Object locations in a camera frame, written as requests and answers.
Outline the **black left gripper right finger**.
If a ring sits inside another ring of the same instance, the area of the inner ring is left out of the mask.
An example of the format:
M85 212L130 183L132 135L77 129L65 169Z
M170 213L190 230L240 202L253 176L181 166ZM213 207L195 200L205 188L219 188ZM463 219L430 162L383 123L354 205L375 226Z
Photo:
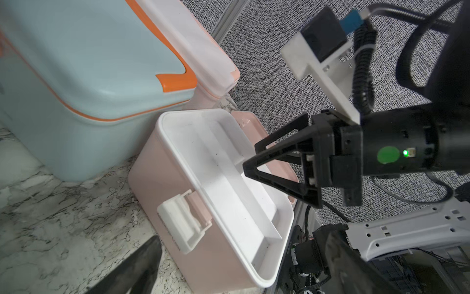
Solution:
M361 259L338 232L326 241L326 260L332 282L340 294L397 294L396 289L378 271Z

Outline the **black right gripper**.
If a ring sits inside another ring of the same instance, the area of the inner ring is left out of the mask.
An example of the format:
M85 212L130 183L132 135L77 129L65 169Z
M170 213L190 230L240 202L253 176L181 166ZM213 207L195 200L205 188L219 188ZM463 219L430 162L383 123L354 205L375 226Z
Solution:
M321 209L322 189L340 190L347 207L362 205L362 127L335 110L304 113L255 144L244 175Z

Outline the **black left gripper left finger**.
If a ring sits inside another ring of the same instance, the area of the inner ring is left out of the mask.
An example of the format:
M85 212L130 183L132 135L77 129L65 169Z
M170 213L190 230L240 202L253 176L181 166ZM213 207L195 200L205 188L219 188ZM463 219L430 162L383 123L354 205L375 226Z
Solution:
M162 244L152 236L131 256L105 276L89 294L150 294L157 280Z

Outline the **blue orange first aid box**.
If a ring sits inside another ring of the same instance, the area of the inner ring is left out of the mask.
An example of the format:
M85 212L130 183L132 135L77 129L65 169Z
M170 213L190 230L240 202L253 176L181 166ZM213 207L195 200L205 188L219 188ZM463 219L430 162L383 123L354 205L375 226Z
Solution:
M138 153L196 86L137 1L1 2L1 122L62 181Z

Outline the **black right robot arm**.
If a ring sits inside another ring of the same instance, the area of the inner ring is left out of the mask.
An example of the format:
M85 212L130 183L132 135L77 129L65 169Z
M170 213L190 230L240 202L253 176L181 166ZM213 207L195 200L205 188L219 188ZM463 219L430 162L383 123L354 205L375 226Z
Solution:
M349 207L362 204L364 177L399 178L424 173L470 171L470 4L460 2L454 22L441 19L456 5L445 2L430 15L386 3L352 10L338 19L331 8L318 12L281 53L296 79L311 75L333 104L317 115L303 114L255 145L246 177L278 189L309 208L327 206L325 187L341 190ZM395 68L400 86L427 104L375 112L370 66L377 32L372 16L415 25ZM431 253L470 240L470 206L446 194L421 209L373 222L323 225L305 231L290 246L293 274L307 285L297 294L318 294L331 282L340 294L396 294L398 289L370 265L404 251Z

